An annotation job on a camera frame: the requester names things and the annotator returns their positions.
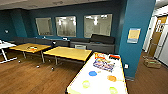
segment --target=ceiling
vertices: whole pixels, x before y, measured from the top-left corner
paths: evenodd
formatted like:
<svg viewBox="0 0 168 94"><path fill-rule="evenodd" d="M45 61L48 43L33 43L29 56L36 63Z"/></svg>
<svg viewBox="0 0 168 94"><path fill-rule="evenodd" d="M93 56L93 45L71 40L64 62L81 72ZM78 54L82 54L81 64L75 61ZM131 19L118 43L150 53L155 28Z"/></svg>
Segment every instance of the ceiling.
<svg viewBox="0 0 168 94"><path fill-rule="evenodd" d="M0 10L22 8L22 9L38 9L46 7L65 6L73 4L100 2L108 0L0 0ZM156 2L155 9L168 5L168 0L160 0Z"/></svg>
<svg viewBox="0 0 168 94"><path fill-rule="evenodd" d="M155 9L168 5L168 0L156 0Z"/></svg>

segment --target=doorway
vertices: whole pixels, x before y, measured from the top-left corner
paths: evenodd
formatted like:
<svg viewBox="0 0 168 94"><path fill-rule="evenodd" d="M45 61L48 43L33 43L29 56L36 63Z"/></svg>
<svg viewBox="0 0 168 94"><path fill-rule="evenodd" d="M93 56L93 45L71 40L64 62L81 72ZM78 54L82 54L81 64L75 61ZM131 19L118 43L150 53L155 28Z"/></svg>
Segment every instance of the doorway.
<svg viewBox="0 0 168 94"><path fill-rule="evenodd" d="M155 29L154 29L152 38L150 40L149 48L148 48L148 53L152 57L154 57L157 45L160 40L160 36L161 36L162 31L164 29L164 25L166 23L166 19L167 19L167 16L157 17Z"/></svg>

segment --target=paper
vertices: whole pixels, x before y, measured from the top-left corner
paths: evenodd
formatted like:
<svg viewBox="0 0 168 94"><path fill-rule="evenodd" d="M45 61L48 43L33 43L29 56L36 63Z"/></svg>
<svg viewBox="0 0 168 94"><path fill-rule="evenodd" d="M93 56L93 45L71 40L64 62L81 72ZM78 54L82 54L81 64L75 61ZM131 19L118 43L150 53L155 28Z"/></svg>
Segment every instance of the paper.
<svg viewBox="0 0 168 94"><path fill-rule="evenodd" d="M130 28L127 43L137 43L140 31L140 28Z"/></svg>

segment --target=white table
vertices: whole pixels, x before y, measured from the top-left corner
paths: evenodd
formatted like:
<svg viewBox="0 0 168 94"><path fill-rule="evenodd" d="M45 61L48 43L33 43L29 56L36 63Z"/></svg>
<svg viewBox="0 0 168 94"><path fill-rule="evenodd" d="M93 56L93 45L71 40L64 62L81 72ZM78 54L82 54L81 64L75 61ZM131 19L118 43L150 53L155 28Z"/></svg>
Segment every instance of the white table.
<svg viewBox="0 0 168 94"><path fill-rule="evenodd" d="M6 54L5 54L5 52L4 52L4 50L3 50L4 48L13 47L13 46L16 46L16 45L8 43L8 42L4 42L4 43L0 44L0 49L1 49L3 57L5 59L4 61L1 61L0 63L6 63L6 62L9 62L9 61L17 59L17 57L8 59L7 56L6 56Z"/></svg>
<svg viewBox="0 0 168 94"><path fill-rule="evenodd" d="M70 94L128 94L121 60L108 59L108 56L106 58L115 63L112 72L94 67L95 54L93 54L67 87L67 92ZM97 72L97 75L90 76L90 71ZM115 76L117 80L110 81L107 79L109 76Z"/></svg>

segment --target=window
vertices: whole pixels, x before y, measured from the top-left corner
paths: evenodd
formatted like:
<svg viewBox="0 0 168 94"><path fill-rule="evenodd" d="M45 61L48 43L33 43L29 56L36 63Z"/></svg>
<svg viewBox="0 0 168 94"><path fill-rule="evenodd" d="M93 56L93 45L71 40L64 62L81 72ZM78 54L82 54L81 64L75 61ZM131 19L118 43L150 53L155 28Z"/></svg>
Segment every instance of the window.
<svg viewBox="0 0 168 94"><path fill-rule="evenodd" d="M76 17L56 17L57 35L62 37L76 37Z"/></svg>
<svg viewBox="0 0 168 94"><path fill-rule="evenodd" d="M84 16L84 37L90 38L92 34L110 36L112 14Z"/></svg>
<svg viewBox="0 0 168 94"><path fill-rule="evenodd" d="M51 18L36 18L39 35L53 35Z"/></svg>

